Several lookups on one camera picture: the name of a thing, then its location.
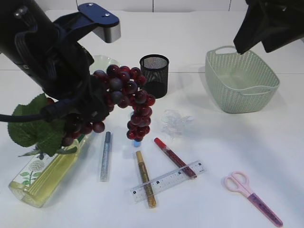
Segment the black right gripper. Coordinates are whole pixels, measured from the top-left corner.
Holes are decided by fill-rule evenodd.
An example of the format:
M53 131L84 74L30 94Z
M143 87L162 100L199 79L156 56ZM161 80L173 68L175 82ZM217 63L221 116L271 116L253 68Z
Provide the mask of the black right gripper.
M41 87L58 102L41 110L45 120L51 121L74 111L84 118L106 118L103 93L90 75L93 57L78 41L93 31L94 24L82 13L72 13L51 21L45 14L40 18Z

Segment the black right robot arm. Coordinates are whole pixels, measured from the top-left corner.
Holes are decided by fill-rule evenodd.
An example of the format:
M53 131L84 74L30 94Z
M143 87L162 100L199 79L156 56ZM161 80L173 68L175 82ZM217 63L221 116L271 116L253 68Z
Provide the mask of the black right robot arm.
M71 112L86 121L106 118L106 86L91 76L94 59L79 44L90 32L112 43L121 36L120 21L95 3L81 4L77 12L51 21L33 0L1 1L1 53L56 99L31 115L1 115L1 121L51 122Z

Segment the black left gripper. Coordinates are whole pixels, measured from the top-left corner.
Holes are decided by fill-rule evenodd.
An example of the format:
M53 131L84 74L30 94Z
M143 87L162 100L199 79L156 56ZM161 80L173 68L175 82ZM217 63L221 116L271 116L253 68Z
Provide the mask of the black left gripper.
M267 53L304 37L303 0L246 0L248 9L233 42L244 54L262 42Z

